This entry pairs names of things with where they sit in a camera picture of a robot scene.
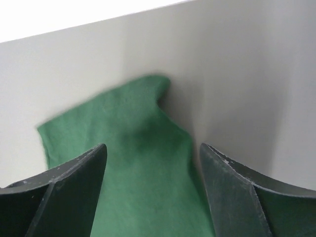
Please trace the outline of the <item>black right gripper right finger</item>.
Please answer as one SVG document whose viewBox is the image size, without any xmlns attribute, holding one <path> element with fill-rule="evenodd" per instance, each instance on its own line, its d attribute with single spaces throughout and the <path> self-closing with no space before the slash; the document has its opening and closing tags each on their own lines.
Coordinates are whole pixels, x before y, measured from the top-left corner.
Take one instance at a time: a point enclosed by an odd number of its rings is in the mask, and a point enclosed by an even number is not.
<svg viewBox="0 0 316 237">
<path fill-rule="evenodd" d="M 199 160 L 218 237 L 314 237 L 316 193 L 261 174 L 201 144 Z"/>
</svg>

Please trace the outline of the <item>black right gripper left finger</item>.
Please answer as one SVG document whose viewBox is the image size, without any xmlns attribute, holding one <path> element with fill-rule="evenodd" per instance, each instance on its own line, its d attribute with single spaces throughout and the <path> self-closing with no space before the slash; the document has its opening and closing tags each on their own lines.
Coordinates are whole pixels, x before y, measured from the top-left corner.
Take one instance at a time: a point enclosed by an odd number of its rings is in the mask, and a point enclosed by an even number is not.
<svg viewBox="0 0 316 237">
<path fill-rule="evenodd" d="M 0 190 L 2 237 L 88 237 L 107 162 L 99 144 L 82 155 Z"/>
</svg>

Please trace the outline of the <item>white green ringer t-shirt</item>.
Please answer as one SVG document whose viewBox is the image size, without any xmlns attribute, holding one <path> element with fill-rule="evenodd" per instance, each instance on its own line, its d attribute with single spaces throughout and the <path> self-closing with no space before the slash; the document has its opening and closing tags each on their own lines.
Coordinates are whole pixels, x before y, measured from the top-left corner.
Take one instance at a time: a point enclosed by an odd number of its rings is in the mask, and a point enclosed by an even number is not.
<svg viewBox="0 0 316 237">
<path fill-rule="evenodd" d="M 107 146 L 93 237 L 215 235 L 192 139 L 158 106 L 169 86 L 140 77 L 38 127 L 49 168 Z"/>
</svg>

